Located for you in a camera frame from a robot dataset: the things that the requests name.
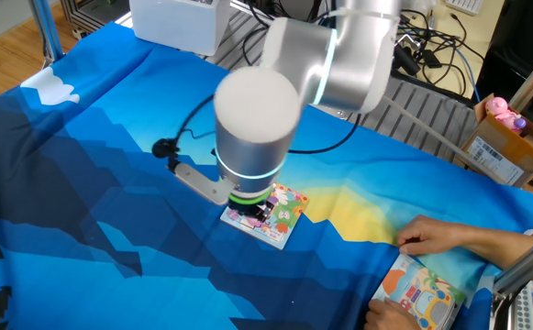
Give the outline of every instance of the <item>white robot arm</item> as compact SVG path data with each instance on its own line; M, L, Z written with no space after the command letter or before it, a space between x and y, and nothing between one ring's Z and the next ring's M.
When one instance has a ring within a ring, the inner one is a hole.
M181 181L215 204L254 207L252 213L272 189L305 105L359 113L378 105L390 75L400 0L337 5L330 13L336 29L274 20L261 66L232 72L215 93L221 180L210 181L172 158L169 168ZM174 147L170 143L161 140L154 148Z

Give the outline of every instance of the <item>human hand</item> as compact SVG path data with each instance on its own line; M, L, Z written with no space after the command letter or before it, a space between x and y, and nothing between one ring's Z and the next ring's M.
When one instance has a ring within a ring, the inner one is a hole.
M384 301L372 300L368 304L364 330L419 330L413 315L397 302L386 298Z
M396 243L402 254L436 254L455 248L462 243L468 226L439 221L418 215L396 234Z

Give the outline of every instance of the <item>wooden floor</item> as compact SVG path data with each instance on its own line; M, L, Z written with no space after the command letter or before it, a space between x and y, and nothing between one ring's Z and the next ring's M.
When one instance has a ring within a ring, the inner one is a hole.
M52 8L52 14L66 52L76 44L72 28L64 19L60 4ZM33 20L4 34L0 38L0 94L39 71L43 59L41 40Z

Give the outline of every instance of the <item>book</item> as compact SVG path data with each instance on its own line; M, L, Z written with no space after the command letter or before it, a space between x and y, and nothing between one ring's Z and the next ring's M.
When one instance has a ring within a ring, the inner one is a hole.
M241 215L229 207L221 221L282 250L308 203L309 199L300 192L275 183L263 206L263 211L270 213L265 221Z
M448 330L466 296L413 258L400 255L372 298L400 303L422 329Z

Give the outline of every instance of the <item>blue tablecloth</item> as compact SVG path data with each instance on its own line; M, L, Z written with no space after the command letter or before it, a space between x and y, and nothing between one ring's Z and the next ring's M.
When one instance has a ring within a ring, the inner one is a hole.
M532 194L360 128L288 157L279 182L311 204L284 251L261 243L150 154L227 74L111 24L0 96L0 327L362 329L415 215L533 228ZM307 107L293 148L350 126ZM214 144L186 135L181 160L216 178ZM462 249L421 261L469 296L456 326L485 328L496 269Z

